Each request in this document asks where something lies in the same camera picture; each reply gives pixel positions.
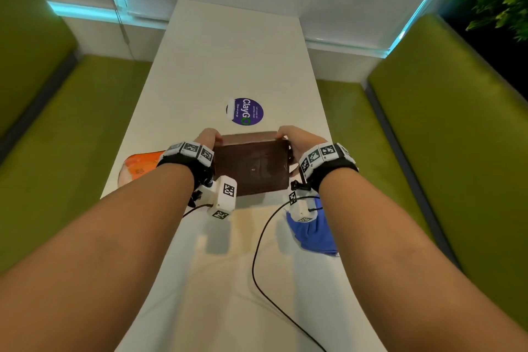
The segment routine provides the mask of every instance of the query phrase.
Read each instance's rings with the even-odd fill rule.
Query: brown tray
[[[215,179],[236,180],[237,196],[278,191],[289,186],[288,141],[276,132],[222,135],[214,145]]]

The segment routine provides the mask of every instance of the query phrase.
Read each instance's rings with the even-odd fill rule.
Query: hand
[[[283,125],[277,131],[277,139],[283,138],[286,136],[288,141],[290,141],[291,150],[294,154],[294,161],[290,161],[290,164],[298,163],[300,158],[303,156],[304,152],[308,149],[313,148],[315,145],[326,142],[321,136],[314,135],[311,132],[295,127],[294,125]],[[297,175],[299,168],[296,168],[290,176]]]
[[[222,136],[214,128],[204,129],[200,133],[200,135],[198,135],[198,137],[194,140],[194,142],[198,142],[202,145],[205,145],[209,149],[213,149],[215,147],[215,141],[222,141]]]

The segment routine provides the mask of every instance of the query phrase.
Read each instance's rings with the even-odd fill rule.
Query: round purple sticker
[[[262,106],[253,99],[239,97],[234,100],[233,122],[240,125],[255,125],[262,120],[263,116]]]

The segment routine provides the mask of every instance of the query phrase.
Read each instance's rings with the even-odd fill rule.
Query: person's left hand
[[[222,136],[214,128],[204,129],[194,140],[194,142],[201,143],[202,145],[207,146],[209,149],[213,149],[215,147],[215,141],[222,141]]]

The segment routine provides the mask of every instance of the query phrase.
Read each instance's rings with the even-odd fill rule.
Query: blue cloth
[[[319,199],[314,199],[314,201],[317,208],[322,207]],[[296,222],[291,217],[287,212],[288,224],[303,249],[332,256],[337,254],[337,246],[326,222],[324,210],[318,210],[317,218],[311,222]]]

